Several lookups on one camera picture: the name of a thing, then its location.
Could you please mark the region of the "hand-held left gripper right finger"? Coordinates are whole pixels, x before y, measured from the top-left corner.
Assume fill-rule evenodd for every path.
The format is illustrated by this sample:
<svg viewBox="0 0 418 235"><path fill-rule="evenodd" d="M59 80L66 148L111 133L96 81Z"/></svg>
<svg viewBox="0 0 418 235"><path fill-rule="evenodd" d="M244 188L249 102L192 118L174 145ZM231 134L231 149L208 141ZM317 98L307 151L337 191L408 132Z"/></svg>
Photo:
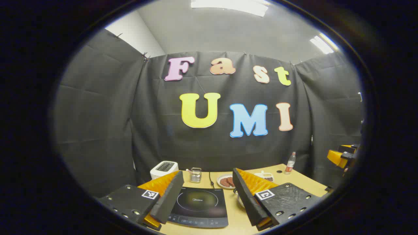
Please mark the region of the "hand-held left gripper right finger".
<svg viewBox="0 0 418 235"><path fill-rule="evenodd" d="M322 202L327 187L305 175L273 170L274 182L249 171L233 169L235 190L243 202L248 219L259 231L284 229L306 219Z"/></svg>

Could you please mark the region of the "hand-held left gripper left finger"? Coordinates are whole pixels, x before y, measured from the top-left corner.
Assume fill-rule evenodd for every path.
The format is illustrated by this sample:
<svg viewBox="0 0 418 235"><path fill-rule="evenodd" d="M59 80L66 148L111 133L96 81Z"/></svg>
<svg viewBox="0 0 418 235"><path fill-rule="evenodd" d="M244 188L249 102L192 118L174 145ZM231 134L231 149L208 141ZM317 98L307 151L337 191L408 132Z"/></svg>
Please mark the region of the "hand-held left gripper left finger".
<svg viewBox="0 0 418 235"><path fill-rule="evenodd" d="M183 184L183 173L177 170L139 186L121 186L98 201L125 220L159 231L167 222Z"/></svg>

